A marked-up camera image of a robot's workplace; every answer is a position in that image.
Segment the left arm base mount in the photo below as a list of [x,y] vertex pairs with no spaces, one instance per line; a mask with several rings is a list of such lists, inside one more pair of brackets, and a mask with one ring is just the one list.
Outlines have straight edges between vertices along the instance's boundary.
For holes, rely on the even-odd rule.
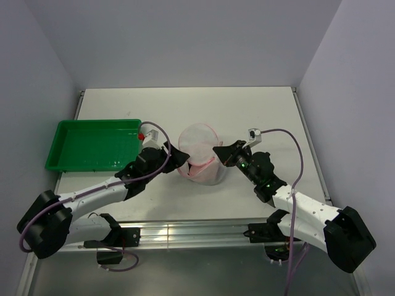
[[121,264],[122,260],[132,259],[133,264],[130,269],[135,268],[139,263],[137,254],[130,251],[130,247],[138,247],[140,240],[140,228],[118,228],[111,230],[103,240],[87,240],[84,241],[85,249],[97,249],[96,261],[101,268],[109,270],[119,269],[113,268],[112,265]]

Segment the pink garment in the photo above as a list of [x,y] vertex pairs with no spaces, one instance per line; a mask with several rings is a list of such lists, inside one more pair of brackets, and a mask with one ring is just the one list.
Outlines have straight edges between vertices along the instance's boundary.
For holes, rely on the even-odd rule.
[[191,178],[206,178],[211,174],[211,164],[207,163],[205,165],[188,165],[188,175]]

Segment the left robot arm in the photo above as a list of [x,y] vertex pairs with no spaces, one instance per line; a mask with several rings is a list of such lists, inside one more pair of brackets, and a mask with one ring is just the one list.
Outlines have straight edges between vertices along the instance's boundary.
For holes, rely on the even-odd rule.
[[182,167],[189,158],[165,142],[162,147],[143,148],[134,161],[95,186],[66,194],[42,192],[17,224],[21,251],[44,259],[76,242],[117,244],[122,232],[118,222],[110,215],[90,218],[88,214],[137,196],[156,176]]

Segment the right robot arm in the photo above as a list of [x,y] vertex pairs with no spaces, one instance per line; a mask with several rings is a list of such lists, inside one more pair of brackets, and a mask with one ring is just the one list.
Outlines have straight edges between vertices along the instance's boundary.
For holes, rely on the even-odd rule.
[[357,210],[329,206],[296,192],[275,175],[268,152],[253,153],[241,140],[213,151],[224,166],[237,167],[250,180],[261,202],[275,208],[263,238],[278,241],[293,236],[323,250],[346,273],[353,273],[376,248]]

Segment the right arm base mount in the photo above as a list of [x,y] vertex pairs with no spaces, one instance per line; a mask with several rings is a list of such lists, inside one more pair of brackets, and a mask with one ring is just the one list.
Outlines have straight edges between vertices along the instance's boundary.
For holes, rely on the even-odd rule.
[[286,261],[289,257],[289,237],[284,236],[277,225],[251,223],[243,236],[252,244],[264,244],[266,256],[273,261]]

